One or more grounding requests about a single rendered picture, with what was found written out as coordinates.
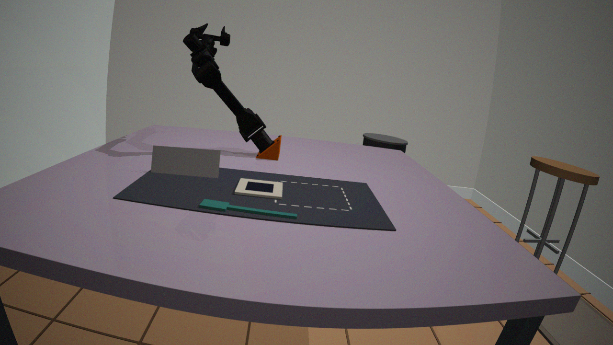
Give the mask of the beige square tile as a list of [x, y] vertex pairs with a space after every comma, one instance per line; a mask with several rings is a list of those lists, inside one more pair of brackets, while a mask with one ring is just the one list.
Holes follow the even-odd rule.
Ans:
[[282, 199], [283, 183], [241, 178], [235, 194]]

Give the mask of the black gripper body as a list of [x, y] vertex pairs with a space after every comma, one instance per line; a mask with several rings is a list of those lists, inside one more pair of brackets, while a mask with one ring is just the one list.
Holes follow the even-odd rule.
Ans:
[[230, 43], [230, 35], [229, 34], [221, 34], [221, 36], [209, 35], [209, 34], [201, 34], [201, 31], [198, 29], [192, 28], [190, 29], [190, 33], [194, 33], [198, 39], [201, 39], [202, 44], [208, 45], [211, 49], [214, 41], [220, 41], [220, 45], [228, 46]]

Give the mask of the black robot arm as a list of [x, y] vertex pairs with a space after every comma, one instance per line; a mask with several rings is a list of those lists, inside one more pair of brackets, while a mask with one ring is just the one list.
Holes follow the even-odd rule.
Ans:
[[[194, 33], [188, 34], [182, 42], [192, 52], [190, 55], [193, 63], [192, 73], [195, 79], [198, 83], [202, 83], [204, 87], [213, 89], [224, 101], [224, 104], [230, 108], [237, 118], [239, 133], [243, 139], [246, 142], [251, 139], [255, 146], [258, 147], [259, 153], [272, 146], [274, 140], [271, 140], [269, 135], [263, 130], [266, 128], [266, 125], [259, 118], [258, 114], [254, 114], [249, 108], [244, 108], [236, 99], [236, 96], [223, 83], [219, 66], [214, 61], [214, 56], [217, 52], [217, 48], [214, 48], [215, 42], [213, 42], [213, 46], [210, 49], [205, 43], [202, 44]], [[259, 129], [260, 127], [262, 128]], [[254, 133], [255, 131], [257, 132]], [[254, 135], [252, 135], [253, 133]], [[248, 136], [251, 137], [248, 138]]]

